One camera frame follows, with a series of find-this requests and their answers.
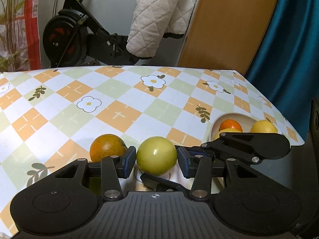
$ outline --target quilted fabric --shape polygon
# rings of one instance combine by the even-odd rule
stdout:
[[[196,0],[137,0],[127,50],[153,57],[165,33],[185,33]]]

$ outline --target floral curtain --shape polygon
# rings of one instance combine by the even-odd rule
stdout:
[[[40,69],[38,0],[0,0],[0,72]]]

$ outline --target green round fruit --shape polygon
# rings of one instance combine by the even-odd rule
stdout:
[[[155,176],[169,173],[176,164],[177,151],[164,137],[150,137],[138,148],[136,161],[139,169]]]

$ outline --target ribbed gray surface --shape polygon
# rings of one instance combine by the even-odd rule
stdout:
[[[44,238],[19,233],[15,239]],[[241,239],[224,226],[206,203],[186,199],[182,192],[129,192],[119,202],[105,203],[82,228],[52,239]],[[290,233],[269,239],[294,239]]]

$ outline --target teal curtain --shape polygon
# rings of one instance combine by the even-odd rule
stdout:
[[[278,0],[246,75],[303,139],[319,95],[319,0]]]

